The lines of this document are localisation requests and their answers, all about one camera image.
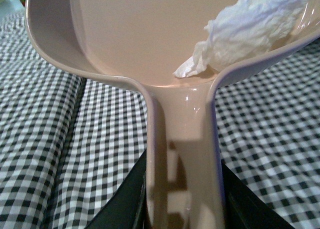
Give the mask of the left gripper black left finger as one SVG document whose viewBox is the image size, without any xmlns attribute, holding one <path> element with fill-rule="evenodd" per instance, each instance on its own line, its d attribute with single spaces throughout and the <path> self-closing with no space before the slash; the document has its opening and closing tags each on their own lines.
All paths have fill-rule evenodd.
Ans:
<svg viewBox="0 0 320 229">
<path fill-rule="evenodd" d="M 98 212 L 87 229 L 143 229 L 146 211 L 146 166 L 144 151 L 116 193 Z"/>
</svg>

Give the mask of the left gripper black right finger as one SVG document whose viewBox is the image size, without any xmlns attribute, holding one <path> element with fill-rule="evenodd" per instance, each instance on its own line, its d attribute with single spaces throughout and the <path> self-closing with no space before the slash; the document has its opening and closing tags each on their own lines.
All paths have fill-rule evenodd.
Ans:
<svg viewBox="0 0 320 229">
<path fill-rule="evenodd" d="M 228 229 L 292 229 L 286 220 L 258 198 L 222 164 Z"/>
</svg>

